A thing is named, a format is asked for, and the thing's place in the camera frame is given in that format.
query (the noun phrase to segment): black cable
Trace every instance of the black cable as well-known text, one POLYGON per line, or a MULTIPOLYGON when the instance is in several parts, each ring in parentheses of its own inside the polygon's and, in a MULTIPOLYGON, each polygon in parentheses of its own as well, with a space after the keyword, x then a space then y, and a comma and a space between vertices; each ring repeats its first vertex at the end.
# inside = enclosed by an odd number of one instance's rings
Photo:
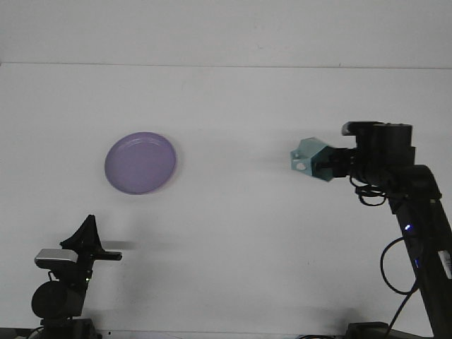
POLYGON ((380 256, 380 272, 381 272, 381 277, 383 278, 384 282, 388 285, 389 288, 391 288, 395 293, 399 294, 399 295, 409 295, 411 291, 401 291, 397 288, 395 288, 388 280, 388 278, 386 277, 386 274, 384 272, 384 267, 383 267, 383 262, 384 262, 384 256, 386 255, 386 252, 395 244, 399 243, 403 241, 403 237, 397 238, 396 240, 392 241, 391 243, 389 243, 388 246, 385 247, 385 249, 383 250, 383 252, 381 252, 381 256, 380 256))
POLYGON ((37 328, 35 328, 34 330, 31 330, 31 332, 27 335, 27 338, 26 339, 31 339, 31 335, 34 333, 34 332, 38 332, 40 329, 42 329, 42 328, 44 328, 44 326, 40 326, 40 327, 37 327, 37 328))
POLYGON ((386 332, 384 333, 383 339, 387 339, 389 333, 391 332, 392 327, 394 326, 394 323, 396 322, 398 316, 400 315, 401 311, 403 310, 403 307, 406 305, 408 300, 411 298, 411 296, 417 291, 417 280, 411 287, 411 291, 405 296, 405 299, 402 301, 402 304, 398 307, 397 311, 394 314, 393 320, 391 320, 391 323, 389 324, 388 328, 386 329, 386 332))

